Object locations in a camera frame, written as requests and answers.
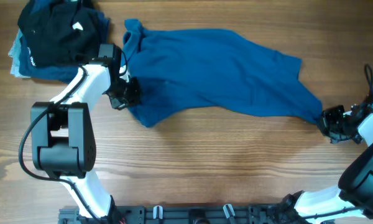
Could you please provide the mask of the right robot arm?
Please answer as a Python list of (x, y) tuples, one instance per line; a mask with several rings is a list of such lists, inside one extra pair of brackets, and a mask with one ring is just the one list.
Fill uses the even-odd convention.
[(338, 184), (316, 192), (288, 195), (274, 213), (275, 223), (333, 223), (339, 218), (373, 219), (373, 93), (345, 111), (324, 110), (316, 121), (331, 143), (364, 142), (367, 149), (343, 172)]

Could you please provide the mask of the blue t-shirt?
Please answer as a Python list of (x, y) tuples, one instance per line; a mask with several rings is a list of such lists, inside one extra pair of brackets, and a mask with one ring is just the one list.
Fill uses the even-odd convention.
[(128, 19), (125, 62), (142, 96), (131, 114), (153, 127), (185, 109), (218, 106), (314, 123), (321, 101), (299, 80), (302, 61), (226, 29), (149, 30)]

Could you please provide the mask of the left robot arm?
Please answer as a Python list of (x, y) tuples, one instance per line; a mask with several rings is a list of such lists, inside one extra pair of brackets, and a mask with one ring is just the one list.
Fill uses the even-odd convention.
[(47, 102), (31, 108), (32, 162), (45, 172), (44, 181), (58, 182), (78, 205), (81, 223), (124, 223), (113, 196), (93, 169), (96, 141), (90, 112), (102, 95), (115, 110), (140, 102), (140, 87), (127, 70), (125, 53), (116, 45), (102, 44), (96, 57), (78, 67), (71, 83)]

